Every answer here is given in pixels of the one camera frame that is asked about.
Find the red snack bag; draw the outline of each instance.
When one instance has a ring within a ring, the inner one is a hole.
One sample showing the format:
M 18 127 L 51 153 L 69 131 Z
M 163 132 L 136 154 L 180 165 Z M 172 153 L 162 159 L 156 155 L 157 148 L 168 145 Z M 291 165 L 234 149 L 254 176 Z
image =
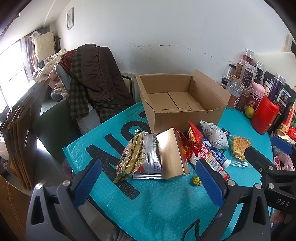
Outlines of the red snack bag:
M 189 158 L 191 158 L 193 152 L 196 152 L 196 153 L 199 153 L 199 150 L 197 149 L 196 146 L 194 146 L 193 144 L 190 143 L 190 141 L 184 136 L 184 134 L 174 128 L 180 135 L 181 137 L 181 140 L 182 140 L 182 150 L 184 151 L 185 155 L 186 155 L 186 158 L 187 160 L 189 160 Z
M 198 146 L 202 143 L 203 135 L 197 127 L 189 121 L 189 141 L 191 144 Z
M 296 128 L 290 126 L 287 135 L 296 141 Z

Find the human hand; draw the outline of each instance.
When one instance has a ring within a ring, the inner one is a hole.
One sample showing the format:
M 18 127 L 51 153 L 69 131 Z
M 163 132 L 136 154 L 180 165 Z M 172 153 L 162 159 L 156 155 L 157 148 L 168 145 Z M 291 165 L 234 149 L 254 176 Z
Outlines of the human hand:
M 292 220 L 292 218 L 293 218 L 292 214 L 285 215 L 282 211 L 275 209 L 274 213 L 271 215 L 270 221 L 273 224 L 282 223 L 282 222 L 287 224 Z

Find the picture frame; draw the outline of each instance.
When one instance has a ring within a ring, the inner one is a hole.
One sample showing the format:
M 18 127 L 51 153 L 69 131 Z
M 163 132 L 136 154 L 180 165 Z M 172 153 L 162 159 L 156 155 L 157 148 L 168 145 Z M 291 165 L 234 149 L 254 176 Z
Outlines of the picture frame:
M 67 12 L 67 27 L 68 30 L 74 26 L 74 8 Z

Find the yellow candy wrapper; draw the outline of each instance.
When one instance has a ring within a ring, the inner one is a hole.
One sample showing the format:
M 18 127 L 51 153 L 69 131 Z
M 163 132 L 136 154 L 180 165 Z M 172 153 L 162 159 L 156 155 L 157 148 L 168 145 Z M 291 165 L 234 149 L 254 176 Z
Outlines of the yellow candy wrapper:
M 192 178 L 192 182 L 193 182 L 193 184 L 196 185 L 196 186 L 200 186 L 200 185 L 202 185 L 202 182 L 200 181 L 200 178 L 199 178 L 197 175 L 195 175 L 195 176 Z

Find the window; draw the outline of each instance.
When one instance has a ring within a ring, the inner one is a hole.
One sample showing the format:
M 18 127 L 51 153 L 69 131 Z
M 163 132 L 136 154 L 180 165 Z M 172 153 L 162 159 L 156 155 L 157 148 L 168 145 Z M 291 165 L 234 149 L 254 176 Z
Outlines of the window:
M 8 104 L 14 105 L 32 86 L 34 81 L 28 82 L 20 41 L 14 43 L 0 54 L 0 112 Z

